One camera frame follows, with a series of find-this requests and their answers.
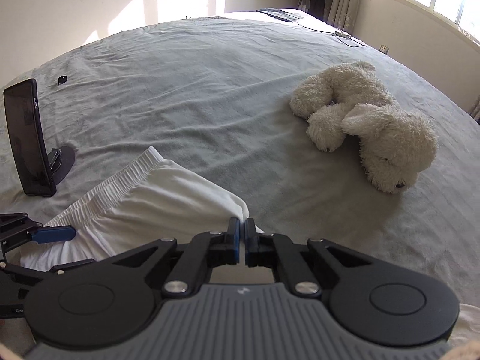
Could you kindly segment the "white cotton pants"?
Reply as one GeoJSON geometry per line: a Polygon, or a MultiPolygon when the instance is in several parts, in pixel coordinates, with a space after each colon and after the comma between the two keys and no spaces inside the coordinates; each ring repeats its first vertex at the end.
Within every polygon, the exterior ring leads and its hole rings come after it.
{"type": "Polygon", "coordinates": [[[101,261],[162,237],[187,243],[198,233],[223,232],[230,218],[249,215],[240,197],[149,147],[49,221],[75,228],[71,241],[28,243],[19,262],[45,272],[88,258],[101,261]]]}

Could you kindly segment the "black smartphone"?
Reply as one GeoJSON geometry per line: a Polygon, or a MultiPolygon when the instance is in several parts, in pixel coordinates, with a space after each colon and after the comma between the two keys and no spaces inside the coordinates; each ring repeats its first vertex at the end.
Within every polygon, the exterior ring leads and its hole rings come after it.
{"type": "Polygon", "coordinates": [[[56,193],[43,139],[37,82],[27,79],[3,91],[7,130],[24,193],[52,197],[56,193]]]}

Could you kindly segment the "small black object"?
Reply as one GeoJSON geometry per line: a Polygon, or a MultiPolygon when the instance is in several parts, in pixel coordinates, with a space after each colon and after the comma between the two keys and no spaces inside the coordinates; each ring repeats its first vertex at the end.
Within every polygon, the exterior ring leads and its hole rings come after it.
{"type": "Polygon", "coordinates": [[[58,78],[58,85],[62,85],[62,84],[65,84],[66,82],[68,81],[68,77],[67,76],[60,76],[58,78]]]}

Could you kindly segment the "grey bed sheet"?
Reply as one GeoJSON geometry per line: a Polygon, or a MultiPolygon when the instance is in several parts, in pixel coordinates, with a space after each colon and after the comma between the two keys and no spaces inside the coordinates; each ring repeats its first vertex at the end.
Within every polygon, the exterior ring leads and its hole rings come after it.
{"type": "Polygon", "coordinates": [[[416,73],[368,47],[281,21],[183,19],[118,33],[28,72],[46,153],[75,150],[52,197],[24,193],[1,103],[1,214],[46,227],[154,147],[240,197],[258,233],[288,236],[321,287],[297,297],[265,267],[216,267],[196,294],[163,294],[176,239],[64,274],[24,299],[27,359],[477,359],[479,124],[416,73]],[[376,189],[360,140],[333,152],[290,109],[309,76],[365,61],[438,150],[401,193],[376,189]],[[58,78],[67,76],[65,84],[58,78]]]}

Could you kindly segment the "white plush dog toy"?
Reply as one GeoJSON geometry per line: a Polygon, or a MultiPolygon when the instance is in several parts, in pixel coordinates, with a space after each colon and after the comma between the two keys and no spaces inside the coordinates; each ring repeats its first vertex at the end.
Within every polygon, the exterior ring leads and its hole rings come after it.
{"type": "Polygon", "coordinates": [[[386,194],[412,187],[437,154],[431,122],[404,110],[365,61],[309,76],[294,90],[289,107],[306,120],[306,134],[320,151],[333,152],[346,137],[358,137],[368,181],[386,194]]]}

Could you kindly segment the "dark flat item on bed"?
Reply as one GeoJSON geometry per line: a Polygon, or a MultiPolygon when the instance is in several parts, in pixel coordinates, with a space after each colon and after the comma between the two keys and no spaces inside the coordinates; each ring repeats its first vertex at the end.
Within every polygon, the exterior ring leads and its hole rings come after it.
{"type": "Polygon", "coordinates": [[[273,19],[288,22],[288,23],[294,23],[303,18],[303,16],[301,15],[290,13],[286,10],[282,10],[274,7],[259,9],[257,10],[257,12],[265,14],[266,16],[271,17],[273,19]]]}

